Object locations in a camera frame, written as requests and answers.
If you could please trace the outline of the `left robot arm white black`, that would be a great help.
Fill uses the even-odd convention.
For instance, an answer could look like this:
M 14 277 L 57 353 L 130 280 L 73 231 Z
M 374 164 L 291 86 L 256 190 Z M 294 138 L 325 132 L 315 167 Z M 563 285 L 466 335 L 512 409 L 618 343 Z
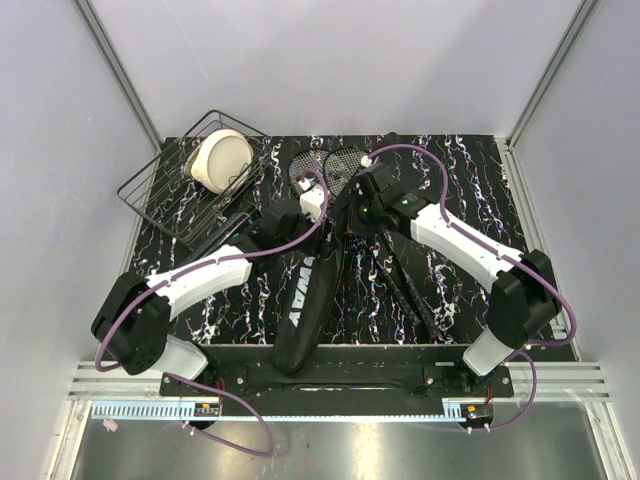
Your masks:
M 320 211 L 274 212 L 182 267 L 147 277 L 121 274 L 91 325 L 99 342 L 95 369 L 106 373 L 121 368 L 130 376 L 157 370 L 181 377 L 193 395 L 208 394 L 216 372 L 200 347 L 169 333 L 172 322 L 206 298 L 245 284 L 259 261 L 302 245 L 322 220 Z

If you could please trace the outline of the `black racket bag Crossway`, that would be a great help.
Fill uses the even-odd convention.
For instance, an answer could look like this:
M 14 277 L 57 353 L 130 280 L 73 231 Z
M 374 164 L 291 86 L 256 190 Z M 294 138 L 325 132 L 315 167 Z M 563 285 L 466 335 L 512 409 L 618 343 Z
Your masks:
M 273 365 L 286 375 L 299 372 L 319 343 L 342 276 L 345 245 L 346 235 L 337 233 L 326 217 L 298 246 L 303 258 L 292 273 L 295 289 L 285 304 L 272 352 Z

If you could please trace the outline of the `white round container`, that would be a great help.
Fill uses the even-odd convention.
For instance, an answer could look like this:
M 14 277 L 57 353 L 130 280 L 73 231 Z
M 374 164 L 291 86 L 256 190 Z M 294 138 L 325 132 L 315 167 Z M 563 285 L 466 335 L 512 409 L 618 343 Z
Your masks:
M 219 129 L 192 152 L 185 173 L 214 194 L 238 189 L 249 176 L 253 149 L 247 138 L 232 129 Z

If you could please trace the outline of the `black BOKA shuttlecock tube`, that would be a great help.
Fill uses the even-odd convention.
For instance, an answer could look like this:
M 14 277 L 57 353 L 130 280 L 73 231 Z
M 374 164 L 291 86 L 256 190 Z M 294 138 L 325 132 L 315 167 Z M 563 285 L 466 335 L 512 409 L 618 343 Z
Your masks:
M 240 234 L 259 217 L 258 208 L 252 203 L 245 203 L 238 212 L 233 213 L 221 226 L 212 233 L 191 252 L 190 259 L 197 260 L 213 253 L 226 241 Z

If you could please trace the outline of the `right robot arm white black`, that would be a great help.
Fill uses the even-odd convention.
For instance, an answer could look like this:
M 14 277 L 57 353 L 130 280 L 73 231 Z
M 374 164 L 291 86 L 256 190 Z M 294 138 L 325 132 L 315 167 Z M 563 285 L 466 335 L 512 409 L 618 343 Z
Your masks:
M 562 310 L 549 257 L 523 253 L 470 227 L 426 190 L 407 190 L 382 165 L 357 173 L 338 195 L 343 224 L 356 235 L 386 229 L 429 247 L 471 275 L 489 294 L 486 327 L 465 350 L 454 384 L 476 396 L 491 373 L 533 340 Z

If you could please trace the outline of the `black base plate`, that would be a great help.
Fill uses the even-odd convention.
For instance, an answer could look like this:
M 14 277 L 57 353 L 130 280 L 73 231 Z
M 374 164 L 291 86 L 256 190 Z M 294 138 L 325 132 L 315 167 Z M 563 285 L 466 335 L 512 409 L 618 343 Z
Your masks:
M 427 398 L 514 396 L 506 367 L 474 377 L 463 365 L 464 350 L 458 345 L 321 345 L 301 370 L 285 374 L 276 369 L 270 346 L 214 345 L 204 349 L 212 364 L 197 381 L 246 398 L 263 392 L 367 388 Z

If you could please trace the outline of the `badminton racket black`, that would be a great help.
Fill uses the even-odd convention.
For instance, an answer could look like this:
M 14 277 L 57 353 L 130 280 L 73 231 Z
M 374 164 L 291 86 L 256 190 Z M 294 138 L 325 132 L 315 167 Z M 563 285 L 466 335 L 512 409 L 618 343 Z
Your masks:
M 409 324 L 434 341 L 438 328 L 426 301 L 396 256 L 388 235 L 411 238 L 410 222 L 420 210 L 436 207 L 436 195 L 402 186 L 388 166 L 375 163 L 354 147 L 338 149 L 324 160 L 329 187 L 328 218 L 338 234 L 359 241 L 373 257 L 380 275 Z
M 289 180 L 296 196 L 301 194 L 299 181 L 308 180 L 304 175 L 307 170 L 322 174 L 328 188 L 329 218 L 334 230 L 357 238 L 369 248 L 373 256 L 375 268 L 389 288 L 392 296 L 401 306 L 412 326 L 421 325 L 430 337 L 436 335 L 434 318 L 425 301 L 401 266 L 393 245 L 390 242 L 391 229 L 384 228 L 377 233 L 348 233 L 347 215 L 351 196 L 349 189 L 353 186 L 353 178 L 366 169 L 383 169 L 382 167 L 362 168 L 360 161 L 365 152 L 355 147 L 343 147 L 332 152 L 323 149 L 308 149 L 296 154 L 289 166 Z

